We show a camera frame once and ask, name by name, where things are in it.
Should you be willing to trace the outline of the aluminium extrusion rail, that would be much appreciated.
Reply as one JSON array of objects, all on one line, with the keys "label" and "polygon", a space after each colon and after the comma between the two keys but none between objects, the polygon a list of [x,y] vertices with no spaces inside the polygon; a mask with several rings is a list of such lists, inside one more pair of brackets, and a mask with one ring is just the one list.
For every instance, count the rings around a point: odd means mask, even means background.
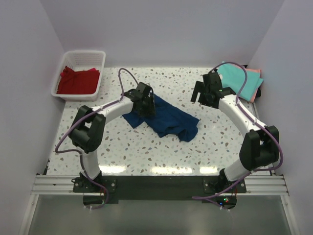
[{"label": "aluminium extrusion rail", "polygon": [[[36,176],[31,194],[70,195],[73,194],[74,176],[39,175]],[[283,176],[248,176],[245,178],[247,195],[287,196],[287,185]]]}]

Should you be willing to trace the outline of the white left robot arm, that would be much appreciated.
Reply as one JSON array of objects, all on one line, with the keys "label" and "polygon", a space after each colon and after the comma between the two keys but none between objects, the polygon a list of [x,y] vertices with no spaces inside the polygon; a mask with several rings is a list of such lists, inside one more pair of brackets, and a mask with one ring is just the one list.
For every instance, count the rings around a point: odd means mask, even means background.
[{"label": "white left robot arm", "polygon": [[97,149],[101,145],[105,126],[112,120],[129,113],[142,117],[155,115],[152,87],[140,82],[135,89],[125,92],[121,100],[93,108],[84,105],[76,114],[68,136],[72,144],[81,152],[81,173],[86,178],[84,186],[90,192],[96,192],[101,188],[101,180],[98,178],[101,170]]}]

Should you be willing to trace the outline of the white plastic laundry basket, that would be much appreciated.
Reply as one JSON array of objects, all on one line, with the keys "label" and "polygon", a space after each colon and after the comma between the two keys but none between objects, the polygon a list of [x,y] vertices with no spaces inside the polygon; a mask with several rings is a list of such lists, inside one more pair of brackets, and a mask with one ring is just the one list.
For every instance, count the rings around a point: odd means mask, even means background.
[{"label": "white plastic laundry basket", "polygon": [[106,54],[100,50],[71,50],[63,55],[51,95],[65,101],[95,101]]}]

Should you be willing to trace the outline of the folded salmon pink t-shirt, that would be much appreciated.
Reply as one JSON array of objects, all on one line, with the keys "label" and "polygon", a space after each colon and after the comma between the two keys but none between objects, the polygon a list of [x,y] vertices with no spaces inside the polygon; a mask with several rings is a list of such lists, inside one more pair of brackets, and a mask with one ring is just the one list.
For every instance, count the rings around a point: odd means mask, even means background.
[{"label": "folded salmon pink t-shirt", "polygon": [[263,83],[263,79],[261,78],[261,70],[246,69],[246,73],[247,81],[240,93],[240,98],[252,103]]}]

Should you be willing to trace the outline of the red t-shirt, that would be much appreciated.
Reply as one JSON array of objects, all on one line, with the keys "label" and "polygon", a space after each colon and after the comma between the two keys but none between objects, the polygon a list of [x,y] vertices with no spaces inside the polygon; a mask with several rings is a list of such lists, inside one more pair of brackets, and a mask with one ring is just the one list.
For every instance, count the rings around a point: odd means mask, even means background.
[{"label": "red t-shirt", "polygon": [[95,93],[100,77],[98,71],[74,71],[65,66],[60,73],[60,82],[57,94],[93,94]]}]

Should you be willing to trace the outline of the folded black t-shirt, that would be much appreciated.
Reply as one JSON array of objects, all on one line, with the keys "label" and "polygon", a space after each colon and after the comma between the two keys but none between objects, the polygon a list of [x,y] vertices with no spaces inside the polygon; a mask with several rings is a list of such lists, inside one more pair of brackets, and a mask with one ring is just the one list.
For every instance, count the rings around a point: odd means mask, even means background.
[{"label": "folded black t-shirt", "polygon": [[256,98],[261,96],[261,90],[260,90],[260,88],[259,88],[258,91],[257,91],[257,96],[256,96]]}]

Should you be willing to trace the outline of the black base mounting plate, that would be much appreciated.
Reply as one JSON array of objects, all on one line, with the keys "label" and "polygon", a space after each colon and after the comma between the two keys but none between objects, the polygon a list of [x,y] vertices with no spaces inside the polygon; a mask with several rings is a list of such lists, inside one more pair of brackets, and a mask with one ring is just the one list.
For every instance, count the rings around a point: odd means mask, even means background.
[{"label": "black base mounting plate", "polygon": [[73,192],[83,194],[85,206],[117,204],[120,200],[191,200],[207,197],[216,188],[218,176],[103,176],[90,182],[83,174],[73,178]]}]

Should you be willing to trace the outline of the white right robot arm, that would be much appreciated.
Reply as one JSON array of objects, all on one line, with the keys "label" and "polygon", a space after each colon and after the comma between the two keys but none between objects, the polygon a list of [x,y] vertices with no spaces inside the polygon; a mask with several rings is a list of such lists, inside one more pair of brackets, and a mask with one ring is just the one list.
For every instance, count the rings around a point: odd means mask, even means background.
[{"label": "white right robot arm", "polygon": [[244,137],[239,152],[239,159],[220,171],[218,187],[223,192],[230,192],[235,181],[246,174],[279,160],[279,132],[275,126],[267,126],[259,121],[230,88],[222,87],[222,81],[216,72],[202,76],[197,81],[191,96],[191,102],[219,109],[240,131]]}]

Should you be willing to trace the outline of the navy blue t-shirt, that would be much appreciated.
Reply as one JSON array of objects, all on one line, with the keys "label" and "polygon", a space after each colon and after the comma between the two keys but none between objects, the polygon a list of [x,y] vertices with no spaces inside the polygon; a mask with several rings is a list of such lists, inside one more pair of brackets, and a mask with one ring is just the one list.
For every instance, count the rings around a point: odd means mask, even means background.
[{"label": "navy blue t-shirt", "polygon": [[123,115],[132,128],[146,123],[160,138],[176,135],[180,141],[190,142],[198,133],[199,119],[178,109],[157,95],[154,95],[156,114],[141,117],[135,112]]}]

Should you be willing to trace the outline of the folded teal t-shirt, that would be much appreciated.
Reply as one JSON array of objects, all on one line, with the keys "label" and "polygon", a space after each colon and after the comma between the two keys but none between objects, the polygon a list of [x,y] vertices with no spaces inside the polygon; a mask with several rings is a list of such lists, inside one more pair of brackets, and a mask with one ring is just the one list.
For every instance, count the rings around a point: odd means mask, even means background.
[{"label": "folded teal t-shirt", "polygon": [[224,64],[219,66],[217,73],[221,77],[223,88],[230,87],[237,93],[245,81],[244,71],[237,65]]}]

